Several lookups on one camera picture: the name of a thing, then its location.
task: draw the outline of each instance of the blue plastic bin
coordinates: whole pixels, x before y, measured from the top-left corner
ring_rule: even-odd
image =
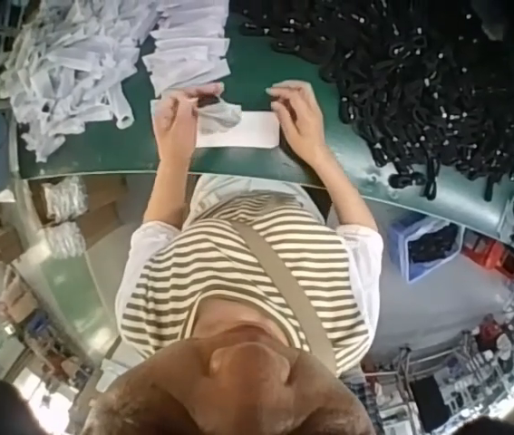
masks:
[[[387,231],[387,250],[392,263],[398,268],[406,282],[411,284],[429,274],[432,270],[440,267],[454,257],[456,257],[462,249],[462,241],[464,239],[464,227],[458,225],[458,235],[456,242],[450,254],[442,260],[432,261],[430,263],[411,263],[408,255],[408,243],[416,233],[422,228],[430,226],[433,223],[451,222],[439,219],[437,217],[425,216],[421,213],[409,212],[402,218],[394,221]]]

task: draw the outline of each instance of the floor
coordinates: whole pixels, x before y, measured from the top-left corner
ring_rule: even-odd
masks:
[[[141,220],[152,181],[150,174],[128,176],[131,194],[120,206],[126,225],[88,252],[88,265],[108,314],[113,313],[130,235]],[[401,208],[375,201],[369,206],[383,235],[390,222],[405,213]],[[386,254],[381,294],[373,353],[386,357],[406,344],[417,351],[452,340],[462,330],[478,324],[483,315],[499,311],[509,297],[509,289],[498,275],[483,271],[463,256],[408,285]]]

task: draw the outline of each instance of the workbench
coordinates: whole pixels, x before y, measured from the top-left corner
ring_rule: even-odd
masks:
[[[434,201],[422,198],[419,187],[389,188],[387,179],[394,173],[393,165],[376,168],[364,141],[351,126],[339,121],[337,90],[334,85],[319,79],[318,67],[295,56],[273,52],[266,37],[239,35],[239,23],[240,17],[232,16],[228,20],[227,33],[231,39],[228,62],[232,71],[232,75],[224,80],[224,98],[228,102],[241,104],[245,111],[270,110],[266,87],[286,79],[311,82],[325,116],[327,144],[365,198],[446,218],[491,237],[498,236],[503,210],[514,193],[514,181],[504,177],[495,186],[491,202],[482,198],[485,179],[468,181],[455,169],[446,167],[442,167],[438,177],[438,195]],[[152,50],[153,43],[149,39],[141,54]],[[135,117],[131,127],[118,130],[112,121],[89,123],[84,134],[67,136],[64,145],[44,164],[36,163],[34,154],[25,150],[24,143],[19,140],[21,177],[40,179],[72,174],[155,172],[158,157],[150,117],[150,100],[154,94],[143,64],[139,62],[138,67],[138,73],[123,84]],[[321,187],[310,169],[280,148],[197,150],[191,170]]]

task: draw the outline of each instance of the woman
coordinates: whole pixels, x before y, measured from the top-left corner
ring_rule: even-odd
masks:
[[[116,303],[122,337],[148,359],[113,384],[88,427],[373,433],[337,378],[364,357],[377,324],[383,241],[372,214],[325,145],[311,86],[288,81],[267,90],[271,108],[325,184],[339,227],[326,227],[298,186],[211,176],[184,220],[196,102],[221,92],[177,92],[157,110],[160,165]]]

